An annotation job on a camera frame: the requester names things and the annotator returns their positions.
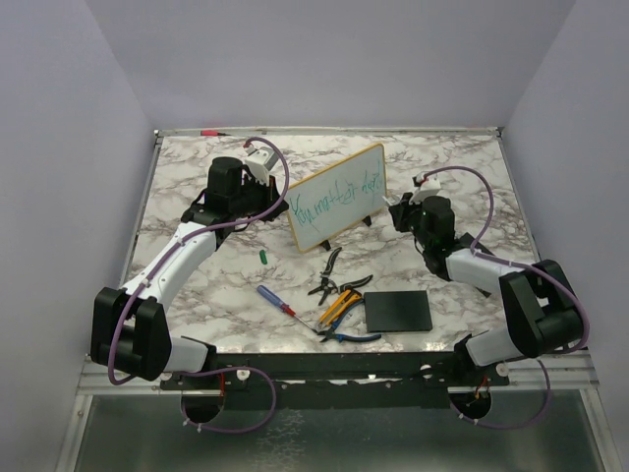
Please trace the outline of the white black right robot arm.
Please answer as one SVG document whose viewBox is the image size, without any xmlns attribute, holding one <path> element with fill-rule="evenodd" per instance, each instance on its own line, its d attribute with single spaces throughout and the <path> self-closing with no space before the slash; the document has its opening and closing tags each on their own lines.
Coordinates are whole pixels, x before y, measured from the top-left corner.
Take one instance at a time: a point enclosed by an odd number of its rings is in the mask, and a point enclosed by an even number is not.
<svg viewBox="0 0 629 472">
<path fill-rule="evenodd" d="M 437 277 L 500 296 L 506 326 L 470 335 L 455 347 L 453 377 L 474 384 L 487 366 L 578 349 L 589 326 L 561 265 L 553 260 L 525 264 L 486 253 L 469 234 L 455 235 L 451 202 L 430 196 L 420 203 L 406 193 L 388 211 L 394 228 L 413 236 L 427 269 Z"/>
</svg>

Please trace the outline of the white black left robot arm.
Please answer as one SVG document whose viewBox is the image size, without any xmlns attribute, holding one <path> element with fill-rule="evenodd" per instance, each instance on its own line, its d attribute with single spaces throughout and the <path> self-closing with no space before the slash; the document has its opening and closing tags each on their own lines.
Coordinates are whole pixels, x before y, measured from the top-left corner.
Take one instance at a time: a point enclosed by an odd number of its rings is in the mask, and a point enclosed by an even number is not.
<svg viewBox="0 0 629 472">
<path fill-rule="evenodd" d="M 246 159 L 212 160 L 206 187 L 183 212 L 174 235 L 160 253 L 120 288 L 105 287 L 94 299 L 89 356 L 130 381 L 153 381 L 183 373 L 203 388 L 216 379 L 212 346 L 171 335 L 167 311 L 193 272 L 239 226 L 269 221 L 287 209 L 286 192 L 271 174 L 285 160 L 270 148 L 253 149 Z"/>
</svg>

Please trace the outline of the yellow framed whiteboard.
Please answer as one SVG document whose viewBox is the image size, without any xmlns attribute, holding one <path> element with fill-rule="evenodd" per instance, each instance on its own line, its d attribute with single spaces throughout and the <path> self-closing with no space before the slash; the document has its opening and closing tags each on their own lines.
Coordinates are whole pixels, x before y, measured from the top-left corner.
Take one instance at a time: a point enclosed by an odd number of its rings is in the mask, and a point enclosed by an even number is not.
<svg viewBox="0 0 629 472">
<path fill-rule="evenodd" d="M 384 145 L 373 144 L 292 185 L 285 202 L 297 249 L 314 249 L 380 211 L 387 195 Z"/>
</svg>

